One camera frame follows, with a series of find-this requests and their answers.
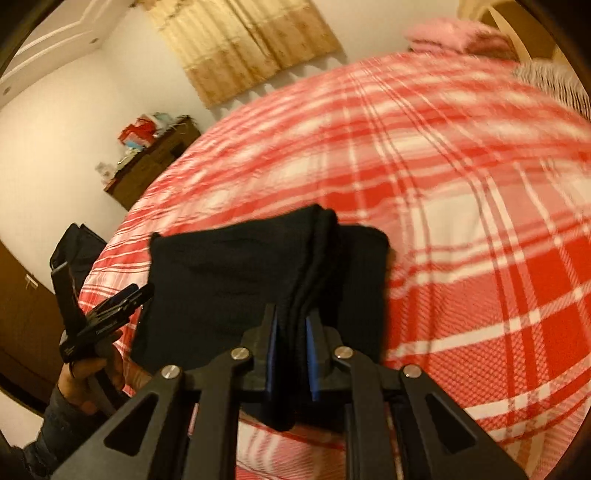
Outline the person left hand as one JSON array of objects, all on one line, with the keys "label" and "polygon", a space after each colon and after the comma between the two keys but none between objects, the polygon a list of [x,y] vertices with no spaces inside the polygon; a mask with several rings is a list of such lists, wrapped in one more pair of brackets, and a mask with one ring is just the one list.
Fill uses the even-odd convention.
[{"label": "person left hand", "polygon": [[93,415],[98,411],[98,407],[92,400],[90,377],[104,370],[118,392],[121,392],[125,385],[123,360],[114,346],[114,342],[121,336],[122,332],[116,331],[109,337],[111,353],[107,358],[87,358],[62,366],[57,389],[69,404],[86,415]]}]

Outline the person left forearm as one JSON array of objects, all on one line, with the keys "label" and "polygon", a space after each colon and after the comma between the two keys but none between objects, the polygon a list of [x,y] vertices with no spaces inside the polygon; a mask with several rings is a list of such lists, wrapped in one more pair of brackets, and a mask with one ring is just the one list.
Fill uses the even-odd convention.
[{"label": "person left forearm", "polygon": [[33,442],[20,448],[10,445],[1,434],[1,478],[50,479],[106,420],[107,416],[101,411],[87,415],[69,403],[55,387]]}]

